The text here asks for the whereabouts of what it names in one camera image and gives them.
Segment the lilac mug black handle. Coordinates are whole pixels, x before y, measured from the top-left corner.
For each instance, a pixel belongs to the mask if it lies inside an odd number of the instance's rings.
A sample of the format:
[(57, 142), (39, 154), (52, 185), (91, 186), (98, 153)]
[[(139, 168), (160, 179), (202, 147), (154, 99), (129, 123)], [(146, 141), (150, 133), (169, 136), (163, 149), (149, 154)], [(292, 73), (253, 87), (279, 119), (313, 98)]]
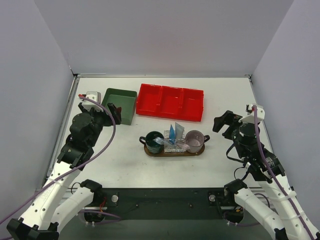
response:
[(198, 130), (191, 130), (185, 135), (185, 144), (189, 146), (187, 151), (195, 154), (199, 152), (203, 145), (209, 140), (209, 135), (203, 135), (203, 133)]

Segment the dark green mug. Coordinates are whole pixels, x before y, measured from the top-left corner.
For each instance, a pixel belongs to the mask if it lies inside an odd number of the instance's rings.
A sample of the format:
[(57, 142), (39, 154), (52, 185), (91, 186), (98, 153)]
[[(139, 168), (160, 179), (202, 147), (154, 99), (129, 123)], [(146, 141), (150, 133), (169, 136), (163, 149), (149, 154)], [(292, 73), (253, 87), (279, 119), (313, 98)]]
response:
[(163, 150), (164, 145), (157, 143), (155, 141), (156, 138), (164, 139), (164, 136), (158, 131), (151, 131), (146, 136), (140, 136), (139, 142), (142, 143), (150, 153), (158, 154)]

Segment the white toothpaste tube orange cap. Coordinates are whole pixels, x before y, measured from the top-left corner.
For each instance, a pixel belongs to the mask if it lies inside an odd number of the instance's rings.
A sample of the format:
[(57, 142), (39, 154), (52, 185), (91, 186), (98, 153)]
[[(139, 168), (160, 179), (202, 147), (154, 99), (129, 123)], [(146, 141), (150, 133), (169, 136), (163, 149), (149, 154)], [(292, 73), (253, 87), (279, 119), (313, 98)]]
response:
[(183, 138), (184, 131), (185, 131), (185, 128), (179, 123), (175, 122), (175, 138), (177, 140)]

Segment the blue white toothpaste tube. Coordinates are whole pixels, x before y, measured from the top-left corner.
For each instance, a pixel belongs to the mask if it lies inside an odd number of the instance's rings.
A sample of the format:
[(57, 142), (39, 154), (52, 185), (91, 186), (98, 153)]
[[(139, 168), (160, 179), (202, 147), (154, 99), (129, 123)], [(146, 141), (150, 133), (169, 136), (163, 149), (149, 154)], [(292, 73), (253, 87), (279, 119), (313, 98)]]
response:
[(172, 124), (170, 125), (169, 139), (170, 140), (175, 140), (176, 139), (176, 132), (175, 132), (175, 129), (174, 129)]

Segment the clear acrylic toothbrush holder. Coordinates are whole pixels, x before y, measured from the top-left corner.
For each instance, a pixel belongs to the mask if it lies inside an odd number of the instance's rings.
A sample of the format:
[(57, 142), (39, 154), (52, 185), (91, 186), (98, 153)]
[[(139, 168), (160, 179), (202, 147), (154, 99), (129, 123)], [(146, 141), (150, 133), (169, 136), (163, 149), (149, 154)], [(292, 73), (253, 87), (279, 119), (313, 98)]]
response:
[[(163, 136), (164, 136), (165, 139), (169, 139), (169, 133), (170, 133), (170, 130), (164, 130), (163, 131)], [(176, 146), (176, 142), (185, 143), (185, 138), (186, 138), (186, 132), (184, 131), (182, 139), (175, 139), (175, 140), (169, 139), (172, 142), (174, 142), (174, 146), (165, 145), (164, 146), (164, 152), (165, 153), (172, 153), (172, 152), (182, 153), (182, 152), (186, 152), (186, 151), (183, 151), (182, 149), (180, 149), (180, 148), (178, 148)]]

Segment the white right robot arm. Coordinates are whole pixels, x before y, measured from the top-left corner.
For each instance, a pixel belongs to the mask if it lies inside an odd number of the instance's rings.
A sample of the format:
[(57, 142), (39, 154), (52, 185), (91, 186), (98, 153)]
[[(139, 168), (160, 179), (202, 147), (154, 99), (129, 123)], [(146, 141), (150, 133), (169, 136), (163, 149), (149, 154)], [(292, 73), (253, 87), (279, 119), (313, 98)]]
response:
[(242, 177), (224, 186), (224, 198), (254, 217), (273, 240), (318, 240), (320, 231), (301, 207), (282, 164), (261, 142), (259, 124), (264, 110), (250, 105), (247, 112), (243, 117), (227, 110), (214, 118), (212, 130), (218, 133), (227, 126), (222, 136), (232, 141), (229, 149), (236, 150), (236, 161), (262, 192), (253, 192)]

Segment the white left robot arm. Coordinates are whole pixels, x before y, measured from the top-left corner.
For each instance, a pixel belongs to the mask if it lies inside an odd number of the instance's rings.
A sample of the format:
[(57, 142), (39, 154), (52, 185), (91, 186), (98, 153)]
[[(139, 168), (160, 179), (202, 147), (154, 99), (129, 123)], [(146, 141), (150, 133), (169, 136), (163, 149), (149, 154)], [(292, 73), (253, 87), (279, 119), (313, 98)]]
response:
[(103, 153), (94, 153), (103, 127), (121, 124), (120, 107), (113, 103), (106, 107), (99, 103), (78, 105), (80, 113), (72, 119), (65, 145), (44, 186), (30, 199), (30, 206), (19, 217), (12, 218), (6, 229), (13, 240), (57, 240), (65, 225), (87, 205), (105, 201), (101, 184), (87, 179), (80, 183), (67, 200), (62, 198), (84, 167)]

